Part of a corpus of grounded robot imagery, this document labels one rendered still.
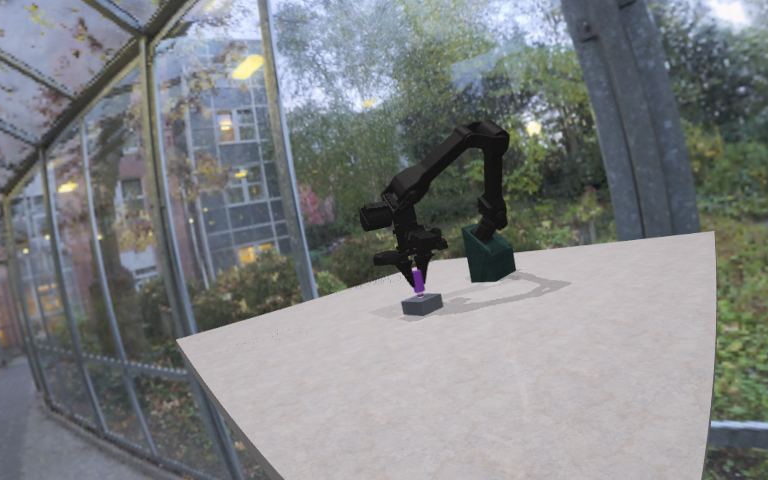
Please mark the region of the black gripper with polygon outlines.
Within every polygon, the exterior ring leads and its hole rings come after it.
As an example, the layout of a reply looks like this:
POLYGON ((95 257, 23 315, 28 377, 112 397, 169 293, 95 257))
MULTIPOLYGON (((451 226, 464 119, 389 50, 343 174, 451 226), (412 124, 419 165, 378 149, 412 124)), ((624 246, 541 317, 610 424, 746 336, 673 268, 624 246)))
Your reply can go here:
MULTIPOLYGON (((412 230, 419 229, 417 221, 394 226, 395 230, 392 230, 392 231, 393 231, 393 234, 396 234, 396 237, 397 237, 397 242, 398 242, 398 246, 396 246, 397 251, 392 250, 392 251, 377 253, 374 255, 373 261, 374 261, 374 266, 385 266, 390 264, 395 265, 399 269, 399 271, 403 274, 403 276, 406 278, 406 280, 411 285, 411 287, 415 288, 415 280, 414 280, 414 276, 411 268, 412 260, 409 260, 408 256, 417 254, 417 256, 414 256, 414 260, 416 263, 417 270, 421 270, 422 272, 422 277, 425 284, 427 279, 428 265, 431 258, 435 256, 435 253, 432 254, 432 251, 431 251, 432 249, 421 252, 421 251, 418 251, 417 249, 413 249, 414 248, 413 246, 405 247, 404 237, 405 237, 405 232, 407 231, 407 226, 412 226, 412 230)), ((447 241, 444 238, 441 238, 441 242, 437 243, 436 249, 439 251, 447 248, 448 248, 447 241)))

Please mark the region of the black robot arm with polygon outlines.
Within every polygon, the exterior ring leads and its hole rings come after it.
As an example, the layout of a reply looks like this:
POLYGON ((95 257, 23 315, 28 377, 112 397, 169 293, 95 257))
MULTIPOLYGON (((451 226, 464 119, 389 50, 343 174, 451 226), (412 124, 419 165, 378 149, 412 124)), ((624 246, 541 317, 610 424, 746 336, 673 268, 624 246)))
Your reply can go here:
MULTIPOLYGON (((397 174, 380 194, 383 201, 364 204, 359 211, 365 232, 417 221, 414 205, 427 193, 431 181, 468 148, 480 148, 484 156, 485 193, 478 197, 478 212, 483 216, 470 230, 484 244, 494 239, 495 229, 508 225, 507 205, 502 196, 502 158, 508 151, 509 133, 492 120, 459 125, 453 133, 416 166, 397 174), (399 198, 395 200, 395 193, 399 198)), ((407 226, 405 247, 418 251, 435 250, 441 242, 441 230, 426 231, 424 225, 412 230, 407 226), (422 227, 423 226, 423 227, 422 227)))

